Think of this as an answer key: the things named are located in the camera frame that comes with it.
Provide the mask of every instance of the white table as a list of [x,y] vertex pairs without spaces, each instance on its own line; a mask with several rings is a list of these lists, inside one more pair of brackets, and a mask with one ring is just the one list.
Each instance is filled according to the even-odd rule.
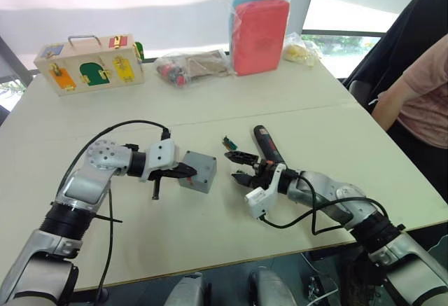
[[[419,228],[446,221],[448,206],[442,198],[322,66],[307,71],[300,65],[283,63],[279,71],[269,74],[274,80],[285,81],[287,76],[283,69],[297,78],[296,84],[281,83],[281,87],[287,89],[283,91],[272,84],[255,88],[257,76],[266,81],[264,74],[241,80],[224,80],[229,86],[220,80],[211,80],[210,84],[204,81],[203,85],[185,93],[165,88],[153,77],[149,78],[148,85],[141,86],[141,90],[147,91],[152,90],[149,88],[151,85],[159,88],[166,97],[165,104],[173,104],[175,98],[185,105],[190,104],[193,109],[201,107],[195,100],[202,99],[197,93],[205,96],[202,87],[209,94],[202,99],[202,107],[208,109],[214,109],[214,102],[221,102],[214,88],[221,92],[232,89],[226,95],[235,94],[241,101],[241,95],[247,97],[244,106],[222,101],[221,104],[227,104],[224,109],[213,113],[201,112],[200,117],[194,120],[188,120],[183,111],[170,111],[169,107],[164,108],[166,112],[161,111],[155,106],[161,106],[162,100],[158,101],[155,96],[150,97],[154,102],[145,103],[146,95],[142,91],[121,88],[96,95],[75,95],[73,99],[54,98],[42,83],[34,86],[32,83],[0,131],[0,223],[3,225],[3,244],[8,244],[8,250],[0,256],[0,277],[6,274],[30,232],[40,226],[66,166],[92,134],[120,120],[154,119],[150,115],[153,112],[157,112],[159,116],[156,119],[160,122],[171,123],[172,138],[180,147],[180,155],[186,150],[214,155],[218,158],[218,172],[209,194],[181,188],[173,179],[163,179],[159,201],[151,200],[152,183],[139,183],[131,177],[113,179],[114,216],[124,223],[115,225],[107,284],[353,241],[351,235],[343,230],[315,237],[310,231],[310,220],[287,230],[277,230],[249,216],[243,199],[248,189],[237,185],[230,177],[230,173],[242,167],[223,156],[225,149],[221,140],[227,134],[242,151],[257,154],[251,130],[258,124],[265,125],[271,132],[290,167],[320,171],[335,180],[360,186],[369,197],[386,207],[394,224],[404,223],[407,228]],[[301,83],[303,75],[313,81]],[[252,90],[246,87],[245,81],[250,81]],[[277,98],[268,102],[257,97],[259,90],[268,95],[269,88]],[[293,102],[291,94],[295,95],[297,102]],[[111,104],[124,102],[120,101],[120,95],[132,95],[136,111],[130,106],[125,113],[120,106],[114,110]],[[278,98],[281,95],[289,103]],[[81,104],[76,98],[84,101],[95,99],[96,103],[84,105],[80,114],[73,111],[73,119],[65,123],[64,115],[68,109]],[[32,104],[38,103],[47,104],[47,107],[32,111]],[[87,116],[93,109],[102,107],[111,112]],[[38,126],[36,113],[47,113],[54,125],[42,121]],[[58,127],[63,123],[64,130]],[[27,125],[32,126],[36,133],[32,134]],[[14,140],[9,130],[24,135]],[[121,144],[134,143],[144,148],[159,139],[160,131],[136,125],[111,133],[109,137]],[[107,206],[105,200],[101,214],[107,214]],[[277,223],[286,223],[305,210],[306,207],[293,204],[282,195],[269,218]],[[329,218],[319,214],[318,227],[332,224]],[[83,248],[74,261],[80,268],[76,288],[97,284],[106,259],[108,231],[107,222],[92,222],[84,237]]]

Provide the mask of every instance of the metal handle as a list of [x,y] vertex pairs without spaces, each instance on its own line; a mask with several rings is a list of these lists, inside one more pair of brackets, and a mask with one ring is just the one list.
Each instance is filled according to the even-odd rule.
[[83,39],[83,38],[95,38],[95,40],[97,40],[97,43],[99,45],[101,45],[101,42],[95,35],[71,35],[71,36],[69,36],[70,46],[72,46],[72,47],[74,46],[73,42],[71,42],[72,39]]

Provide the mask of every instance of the yellow door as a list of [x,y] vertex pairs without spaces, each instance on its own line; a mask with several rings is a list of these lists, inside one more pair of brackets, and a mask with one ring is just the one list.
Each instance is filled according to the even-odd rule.
[[66,69],[59,68],[57,64],[53,63],[50,65],[49,72],[61,89],[67,91],[75,90],[76,84],[73,82]]
[[118,76],[124,82],[132,82],[134,80],[134,73],[132,72],[131,64],[128,59],[117,56],[113,59],[113,65],[117,70]]

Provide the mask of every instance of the gray box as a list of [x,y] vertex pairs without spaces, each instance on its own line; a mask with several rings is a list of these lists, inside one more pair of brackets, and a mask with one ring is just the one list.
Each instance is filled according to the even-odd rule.
[[182,162],[196,169],[191,178],[179,179],[179,185],[199,192],[208,193],[216,174],[216,158],[210,155],[187,151]]

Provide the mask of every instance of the plastic bag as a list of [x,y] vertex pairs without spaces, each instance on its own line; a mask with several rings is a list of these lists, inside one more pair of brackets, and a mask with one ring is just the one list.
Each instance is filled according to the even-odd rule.
[[231,72],[222,50],[205,53],[173,53],[154,61],[159,75],[176,87],[183,87],[205,76],[226,76]]
[[314,46],[313,42],[303,41],[302,37],[294,32],[285,39],[283,58],[312,67],[319,60],[319,54]]
[[291,0],[224,0],[230,7],[230,60],[238,75],[277,68]]

